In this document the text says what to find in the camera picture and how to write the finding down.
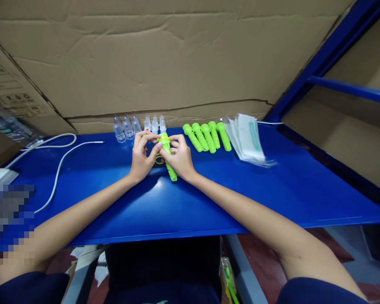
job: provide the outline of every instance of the sterile pouch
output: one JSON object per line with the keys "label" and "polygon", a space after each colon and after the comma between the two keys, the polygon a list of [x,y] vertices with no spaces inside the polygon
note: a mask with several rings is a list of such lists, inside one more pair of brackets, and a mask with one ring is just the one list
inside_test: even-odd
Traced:
{"label": "sterile pouch", "polygon": [[277,163],[267,161],[259,140],[258,123],[256,118],[238,114],[235,119],[222,118],[226,133],[239,159],[254,165],[269,168]]}

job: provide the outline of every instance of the hand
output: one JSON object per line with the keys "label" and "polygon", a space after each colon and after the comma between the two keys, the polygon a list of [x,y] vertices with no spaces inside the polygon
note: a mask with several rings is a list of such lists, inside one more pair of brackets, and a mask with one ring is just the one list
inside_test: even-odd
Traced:
{"label": "hand", "polygon": [[[136,183],[143,180],[151,171],[153,164],[155,163],[156,154],[159,152],[162,143],[158,143],[155,138],[160,138],[160,135],[151,133],[150,131],[138,132],[135,135],[134,147],[132,149],[132,165],[129,177],[131,177]],[[147,142],[153,142],[156,144],[149,157],[147,157],[147,148],[145,145]]]}
{"label": "hand", "polygon": [[187,146],[182,134],[172,135],[169,139],[170,145],[172,146],[172,148],[170,148],[172,155],[165,149],[161,149],[159,153],[182,179],[189,182],[197,175],[191,160],[190,148]]}

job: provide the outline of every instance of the person's lap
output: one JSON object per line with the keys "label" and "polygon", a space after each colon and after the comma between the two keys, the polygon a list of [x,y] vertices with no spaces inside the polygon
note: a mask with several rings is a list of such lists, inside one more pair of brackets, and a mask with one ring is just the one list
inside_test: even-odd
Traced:
{"label": "person's lap", "polygon": [[211,284],[221,298],[220,236],[112,244],[106,250],[110,290],[157,282]]}

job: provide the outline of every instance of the green cylindrical part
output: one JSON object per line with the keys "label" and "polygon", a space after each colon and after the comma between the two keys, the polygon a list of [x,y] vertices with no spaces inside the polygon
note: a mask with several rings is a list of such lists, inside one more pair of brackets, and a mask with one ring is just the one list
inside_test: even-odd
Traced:
{"label": "green cylindrical part", "polygon": [[223,142],[225,151],[228,151],[228,152],[231,151],[232,150],[231,142],[229,141],[228,135],[225,132],[226,130],[225,125],[222,122],[217,123],[216,130],[220,133],[221,141]]}
{"label": "green cylindrical part", "polygon": [[217,124],[215,122],[209,122],[208,126],[210,127],[211,137],[212,137],[212,140],[214,141],[215,148],[216,149],[221,148],[220,139],[218,138],[217,131],[215,130]]}
{"label": "green cylindrical part", "polygon": [[215,149],[214,141],[212,140],[212,137],[210,134],[210,127],[208,126],[208,124],[202,124],[201,131],[204,134],[210,153],[214,154],[217,149]]}
{"label": "green cylindrical part", "polygon": [[[157,141],[161,142],[163,144],[162,148],[165,149],[171,155],[172,152],[170,151],[170,140],[169,138],[164,138],[164,137],[168,137],[168,134],[162,133],[160,136],[161,138],[158,139]],[[165,160],[165,164],[166,164],[166,168],[168,169],[168,173],[172,182],[177,181],[177,173],[173,170],[173,168],[168,164],[166,160]]]}
{"label": "green cylindrical part", "polygon": [[197,137],[194,135],[194,132],[191,126],[189,124],[185,124],[183,126],[183,131],[189,137],[191,143],[193,144],[197,152],[201,152],[203,150],[203,147],[200,145],[200,142],[198,141]]}
{"label": "green cylindrical part", "polygon": [[204,138],[204,136],[201,132],[200,125],[195,122],[191,125],[191,127],[193,128],[193,132],[195,133],[198,141],[200,142],[201,146],[203,147],[203,150],[208,151],[208,144],[207,144],[206,139]]}

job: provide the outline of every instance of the blue table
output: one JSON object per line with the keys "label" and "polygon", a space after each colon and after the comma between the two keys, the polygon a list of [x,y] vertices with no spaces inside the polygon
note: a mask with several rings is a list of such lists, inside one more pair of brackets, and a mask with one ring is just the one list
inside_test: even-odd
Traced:
{"label": "blue table", "polygon": [[[182,133],[181,128],[168,134]],[[296,146],[275,127],[259,125],[268,159],[278,165],[260,168],[239,161],[235,151],[215,154],[192,149],[196,170],[209,179],[238,191],[277,211],[304,228],[380,223],[380,207]],[[50,144],[66,144],[71,138]],[[79,135],[62,165],[52,202],[35,215],[35,225],[100,191],[125,176],[131,165],[133,141],[119,144],[113,133]],[[48,199],[61,157],[70,147],[32,151],[13,166],[20,173],[14,184],[34,184],[37,210]],[[247,230],[203,193],[179,179],[172,182],[164,165],[90,224],[71,245],[130,242],[190,236],[246,233]]]}

